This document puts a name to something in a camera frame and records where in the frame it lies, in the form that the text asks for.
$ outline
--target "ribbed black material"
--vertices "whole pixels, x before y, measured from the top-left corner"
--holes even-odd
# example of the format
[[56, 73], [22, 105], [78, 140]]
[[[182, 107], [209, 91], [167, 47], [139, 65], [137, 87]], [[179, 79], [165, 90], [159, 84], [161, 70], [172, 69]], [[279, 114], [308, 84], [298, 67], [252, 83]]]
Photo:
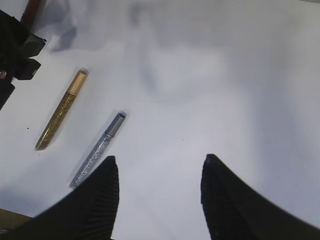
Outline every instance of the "ribbed black material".
[[115, 157], [107, 157], [77, 189], [2, 240], [109, 240], [119, 204]]
[[204, 163], [201, 180], [201, 203], [213, 240], [258, 240], [230, 199], [224, 184]]
[[317, 228], [259, 195], [212, 154], [203, 166], [201, 201], [213, 240], [320, 239]]

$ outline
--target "silver glitter pen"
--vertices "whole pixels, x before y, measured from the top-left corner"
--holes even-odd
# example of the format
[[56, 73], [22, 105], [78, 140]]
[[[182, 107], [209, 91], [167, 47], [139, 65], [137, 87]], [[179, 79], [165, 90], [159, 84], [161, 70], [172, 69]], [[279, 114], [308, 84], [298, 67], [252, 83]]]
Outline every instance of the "silver glitter pen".
[[107, 130], [104, 131], [99, 141], [96, 143], [96, 145], [74, 176], [73, 180], [70, 183], [70, 188], [75, 189], [87, 178], [92, 168], [96, 165], [96, 163], [105, 152], [111, 140], [115, 137], [121, 124], [126, 119], [126, 116], [127, 115], [122, 111], [116, 115], [110, 126], [107, 128]]

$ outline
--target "pen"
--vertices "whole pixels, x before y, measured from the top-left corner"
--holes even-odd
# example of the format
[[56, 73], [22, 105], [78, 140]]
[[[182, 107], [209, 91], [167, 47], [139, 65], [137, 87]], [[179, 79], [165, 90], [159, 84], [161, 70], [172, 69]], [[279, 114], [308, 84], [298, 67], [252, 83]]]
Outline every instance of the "pen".
[[71, 105], [75, 101], [81, 87], [87, 79], [87, 76], [88, 73], [84, 70], [79, 70], [77, 72], [68, 90], [65, 92], [63, 98], [61, 99], [58, 107], [54, 111], [49, 123], [45, 127], [37, 144], [35, 145], [36, 151], [43, 150], [49, 145], [60, 124], [64, 120], [67, 112], [69, 111]]
[[126, 119], [126, 116], [127, 115], [122, 111], [116, 115], [110, 126], [107, 128], [107, 130], [104, 131], [99, 141], [93, 147], [92, 151], [74, 176], [73, 180], [70, 183], [70, 188], [75, 189], [87, 178], [92, 168], [96, 165], [98, 160], [105, 152], [111, 140], [115, 137], [118, 129]]

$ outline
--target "table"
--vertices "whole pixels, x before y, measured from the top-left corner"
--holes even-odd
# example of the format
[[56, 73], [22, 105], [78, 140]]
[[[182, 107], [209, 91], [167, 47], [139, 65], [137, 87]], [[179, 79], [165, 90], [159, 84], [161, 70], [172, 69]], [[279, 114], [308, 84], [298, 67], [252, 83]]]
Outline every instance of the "table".
[[[0, 8], [19, 18], [11, 1]], [[70, 193], [118, 110], [115, 239], [209, 239], [202, 165], [218, 155], [320, 227], [320, 4], [297, 0], [48, 0], [31, 81], [0, 111], [0, 208], [35, 216]], [[76, 71], [89, 78], [53, 143], [35, 144]]]

